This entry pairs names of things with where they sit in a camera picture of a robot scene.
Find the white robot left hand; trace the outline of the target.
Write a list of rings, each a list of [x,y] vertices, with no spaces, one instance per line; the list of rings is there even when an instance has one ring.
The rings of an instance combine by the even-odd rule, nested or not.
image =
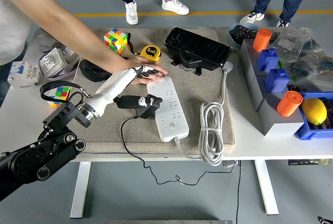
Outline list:
[[[101,117],[107,105],[114,102],[114,99],[134,80],[135,77],[142,78],[157,74],[159,71],[148,67],[139,66],[116,71],[108,78],[96,93],[85,100],[83,108],[87,109],[96,118]]]

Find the person's right hand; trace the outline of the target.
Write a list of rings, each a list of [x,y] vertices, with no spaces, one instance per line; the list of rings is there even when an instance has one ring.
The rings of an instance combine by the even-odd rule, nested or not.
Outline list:
[[[162,81],[164,77],[168,74],[167,70],[163,67],[150,63],[146,58],[141,56],[131,57],[127,60],[124,60],[121,65],[121,69],[126,68],[134,68],[139,66],[147,66],[151,67],[154,70],[157,70],[157,74],[151,74],[147,78],[135,78],[131,84],[138,85],[138,84],[153,84],[155,81]]]

